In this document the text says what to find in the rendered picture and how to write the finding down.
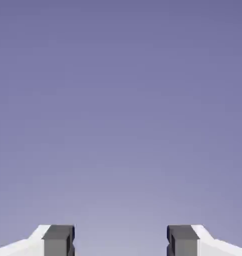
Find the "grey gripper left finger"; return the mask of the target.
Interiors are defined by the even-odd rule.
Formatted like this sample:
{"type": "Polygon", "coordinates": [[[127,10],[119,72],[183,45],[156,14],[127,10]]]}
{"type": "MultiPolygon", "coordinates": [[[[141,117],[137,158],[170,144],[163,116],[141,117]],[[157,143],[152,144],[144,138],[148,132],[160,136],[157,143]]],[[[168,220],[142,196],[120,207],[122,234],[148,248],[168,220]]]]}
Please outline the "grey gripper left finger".
{"type": "Polygon", "coordinates": [[[75,227],[41,224],[26,239],[0,247],[0,256],[75,256],[75,227]]]}

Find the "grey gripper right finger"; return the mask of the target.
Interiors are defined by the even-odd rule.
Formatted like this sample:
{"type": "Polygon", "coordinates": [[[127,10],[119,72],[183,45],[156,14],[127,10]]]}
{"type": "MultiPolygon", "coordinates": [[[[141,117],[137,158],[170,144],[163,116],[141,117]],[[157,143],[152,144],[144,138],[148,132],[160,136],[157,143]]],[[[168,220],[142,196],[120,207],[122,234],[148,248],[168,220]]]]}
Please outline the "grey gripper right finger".
{"type": "Polygon", "coordinates": [[[242,248],[215,239],[201,224],[168,225],[166,256],[242,256],[242,248]]]}

